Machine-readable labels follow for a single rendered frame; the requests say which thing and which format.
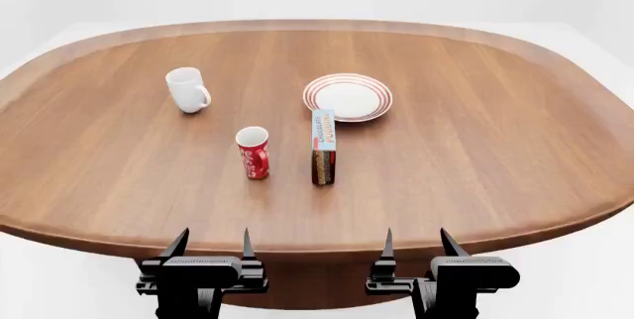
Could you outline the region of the chocolate pudding box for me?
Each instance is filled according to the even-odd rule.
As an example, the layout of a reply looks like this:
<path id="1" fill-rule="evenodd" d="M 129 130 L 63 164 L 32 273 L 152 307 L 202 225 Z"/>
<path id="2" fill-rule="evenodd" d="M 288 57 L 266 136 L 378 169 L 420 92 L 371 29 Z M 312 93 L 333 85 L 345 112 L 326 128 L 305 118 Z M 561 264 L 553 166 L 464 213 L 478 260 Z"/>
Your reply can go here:
<path id="1" fill-rule="evenodd" d="M 332 110 L 313 110 L 311 115 L 311 174 L 315 185 L 334 184 L 336 132 Z"/>

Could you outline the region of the red patterned mug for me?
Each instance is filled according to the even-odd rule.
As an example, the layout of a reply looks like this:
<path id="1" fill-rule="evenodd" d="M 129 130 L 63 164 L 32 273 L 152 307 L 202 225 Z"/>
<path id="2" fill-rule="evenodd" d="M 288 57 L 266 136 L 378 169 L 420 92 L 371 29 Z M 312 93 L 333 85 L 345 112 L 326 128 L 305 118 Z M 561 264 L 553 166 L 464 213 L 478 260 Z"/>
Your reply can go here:
<path id="1" fill-rule="evenodd" d="M 250 179 L 263 179 L 269 175 L 268 137 L 268 131 L 259 126 L 243 128 L 236 134 L 235 141 Z"/>

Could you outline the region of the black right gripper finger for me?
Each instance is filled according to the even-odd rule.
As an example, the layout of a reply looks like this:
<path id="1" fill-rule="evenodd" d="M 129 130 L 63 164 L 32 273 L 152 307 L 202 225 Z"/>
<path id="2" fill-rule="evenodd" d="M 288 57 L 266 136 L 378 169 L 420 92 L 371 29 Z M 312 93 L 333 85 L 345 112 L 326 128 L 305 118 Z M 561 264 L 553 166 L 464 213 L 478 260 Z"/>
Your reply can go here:
<path id="1" fill-rule="evenodd" d="M 391 229 L 387 229 L 386 239 L 382 253 L 377 262 L 370 268 L 370 277 L 372 279 L 394 279 L 395 278 L 396 261 L 393 252 L 393 241 Z"/>
<path id="2" fill-rule="evenodd" d="M 440 238 L 445 256 L 468 257 L 470 254 L 464 250 L 457 241 L 444 228 L 440 229 Z"/>

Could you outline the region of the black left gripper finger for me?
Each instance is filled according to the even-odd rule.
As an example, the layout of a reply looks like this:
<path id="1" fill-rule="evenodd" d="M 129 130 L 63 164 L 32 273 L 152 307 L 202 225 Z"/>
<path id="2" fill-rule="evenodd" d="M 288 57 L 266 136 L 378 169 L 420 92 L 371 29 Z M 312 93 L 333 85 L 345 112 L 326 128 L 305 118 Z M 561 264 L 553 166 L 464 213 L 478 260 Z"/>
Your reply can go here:
<path id="1" fill-rule="evenodd" d="M 184 229 L 169 246 L 163 250 L 158 256 L 139 262 L 139 270 L 143 275 L 151 275 L 169 259 L 184 256 L 187 242 L 189 238 L 189 229 Z"/>
<path id="2" fill-rule="evenodd" d="M 245 229 L 243 240 L 243 255 L 241 259 L 243 277 L 249 279 L 263 279 L 264 265 L 260 262 L 253 249 L 249 229 Z"/>

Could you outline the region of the white plate with red rings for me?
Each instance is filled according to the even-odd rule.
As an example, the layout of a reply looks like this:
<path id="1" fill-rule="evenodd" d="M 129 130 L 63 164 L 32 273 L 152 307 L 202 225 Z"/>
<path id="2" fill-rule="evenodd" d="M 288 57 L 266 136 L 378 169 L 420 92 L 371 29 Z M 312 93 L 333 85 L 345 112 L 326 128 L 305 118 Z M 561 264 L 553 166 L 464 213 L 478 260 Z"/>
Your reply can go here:
<path id="1" fill-rule="evenodd" d="M 338 122 L 366 122 L 386 113 L 393 104 L 391 91 L 372 77 L 339 73 L 318 77 L 302 94 L 309 110 L 331 110 Z"/>

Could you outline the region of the white ceramic mug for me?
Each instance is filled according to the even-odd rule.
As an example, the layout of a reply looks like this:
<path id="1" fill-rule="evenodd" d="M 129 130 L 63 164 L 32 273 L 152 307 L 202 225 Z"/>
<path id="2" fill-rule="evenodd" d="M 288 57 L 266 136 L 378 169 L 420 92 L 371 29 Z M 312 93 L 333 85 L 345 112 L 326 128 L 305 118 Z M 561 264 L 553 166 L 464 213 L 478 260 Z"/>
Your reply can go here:
<path id="1" fill-rule="evenodd" d="M 165 75 L 165 81 L 174 103 L 183 113 L 196 113 L 211 104 L 211 95 L 198 68 L 176 68 Z"/>

